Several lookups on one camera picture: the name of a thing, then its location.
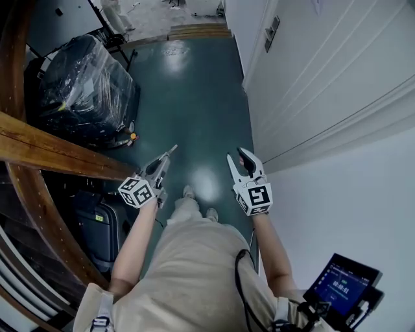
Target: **white wall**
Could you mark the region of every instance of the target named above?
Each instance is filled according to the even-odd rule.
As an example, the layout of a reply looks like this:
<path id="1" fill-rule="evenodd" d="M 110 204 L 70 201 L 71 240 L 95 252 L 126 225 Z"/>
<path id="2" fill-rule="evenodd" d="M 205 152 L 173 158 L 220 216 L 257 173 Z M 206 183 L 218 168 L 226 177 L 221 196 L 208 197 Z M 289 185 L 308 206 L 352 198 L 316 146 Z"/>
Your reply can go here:
<path id="1" fill-rule="evenodd" d="M 56 14 L 57 8 L 62 16 Z M 101 27 L 87 0 L 39 0 L 31 16 L 27 43 L 45 56 L 72 38 Z"/>
<path id="2" fill-rule="evenodd" d="M 359 332 L 415 326 L 415 129 L 269 176 L 270 216 L 308 289 L 333 253 L 383 272 Z"/>
<path id="3" fill-rule="evenodd" d="M 415 11 L 407 0 L 324 1 L 319 16 L 311 0 L 279 0 L 274 14 L 281 23 L 270 52 L 261 41 L 244 84 L 263 161 L 278 160 L 415 74 Z"/>
<path id="4" fill-rule="evenodd" d="M 225 0 L 226 22 L 235 35 L 244 74 L 248 72 L 267 0 Z"/>

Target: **beige pants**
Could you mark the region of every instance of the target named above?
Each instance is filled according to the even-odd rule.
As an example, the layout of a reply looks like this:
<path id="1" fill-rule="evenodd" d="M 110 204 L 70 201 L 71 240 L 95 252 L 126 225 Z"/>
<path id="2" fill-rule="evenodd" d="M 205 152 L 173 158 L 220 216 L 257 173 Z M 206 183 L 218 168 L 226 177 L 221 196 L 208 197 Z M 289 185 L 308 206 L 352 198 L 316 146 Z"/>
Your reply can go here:
<path id="1" fill-rule="evenodd" d="M 196 200 L 185 197 L 177 200 L 174 203 L 176 209 L 171 215 L 170 219 L 167 219 L 168 225 L 176 224 L 177 222 L 185 221 L 207 221 L 213 222 L 209 218 L 204 218 L 199 210 L 199 204 Z"/>

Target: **wrapped object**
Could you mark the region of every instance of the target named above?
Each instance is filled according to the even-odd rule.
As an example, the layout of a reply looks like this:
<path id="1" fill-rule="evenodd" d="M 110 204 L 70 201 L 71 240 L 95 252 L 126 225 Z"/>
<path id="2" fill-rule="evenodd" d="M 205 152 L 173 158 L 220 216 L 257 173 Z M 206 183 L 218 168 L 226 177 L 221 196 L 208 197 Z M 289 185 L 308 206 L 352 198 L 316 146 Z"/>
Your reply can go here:
<path id="1" fill-rule="evenodd" d="M 39 88 L 36 126 L 80 145 L 100 145 L 135 120 L 139 88 L 100 41 L 63 46 Z"/>

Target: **luggage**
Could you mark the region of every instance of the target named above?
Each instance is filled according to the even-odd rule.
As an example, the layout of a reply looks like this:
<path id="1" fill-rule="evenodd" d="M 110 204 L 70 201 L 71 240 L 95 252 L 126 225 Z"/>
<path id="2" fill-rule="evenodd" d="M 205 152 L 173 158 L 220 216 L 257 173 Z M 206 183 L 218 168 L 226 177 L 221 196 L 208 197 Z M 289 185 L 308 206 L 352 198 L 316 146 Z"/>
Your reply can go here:
<path id="1" fill-rule="evenodd" d="M 73 207 L 87 255 L 99 271 L 111 272 L 132 226 L 123 203 L 79 191 Z"/>
<path id="2" fill-rule="evenodd" d="M 40 83 L 34 125 L 73 143 L 103 145 L 137 117 L 139 87 L 100 41 L 73 38 Z"/>

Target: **person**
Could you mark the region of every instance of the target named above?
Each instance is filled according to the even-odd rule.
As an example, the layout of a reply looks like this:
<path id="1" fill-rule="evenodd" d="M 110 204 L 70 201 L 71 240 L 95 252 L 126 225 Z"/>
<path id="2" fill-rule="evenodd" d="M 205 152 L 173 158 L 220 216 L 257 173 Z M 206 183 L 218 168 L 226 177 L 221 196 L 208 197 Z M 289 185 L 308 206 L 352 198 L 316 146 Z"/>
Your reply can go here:
<path id="1" fill-rule="evenodd" d="M 128 16 L 122 11 L 119 0 L 101 0 L 101 6 L 111 26 L 119 34 L 124 35 L 128 31 L 136 29 Z"/>
<path id="2" fill-rule="evenodd" d="M 248 244 L 234 227 L 219 223 L 216 210 L 203 217 L 189 186 L 176 201 L 148 271 L 139 280 L 157 206 L 153 199 L 141 208 L 115 260 L 109 289 L 88 286 L 73 331 L 93 331 L 91 323 L 101 315 L 105 296 L 110 304 L 113 296 L 107 311 L 115 332 L 248 331 L 235 286 L 235 257 Z M 252 222 L 267 283 L 248 255 L 242 258 L 238 271 L 246 302 L 264 326 L 277 319 L 305 325 L 296 310 L 301 297 L 289 258 L 268 215 L 254 215 Z M 261 331 L 252 320 L 250 325 L 252 331 Z"/>

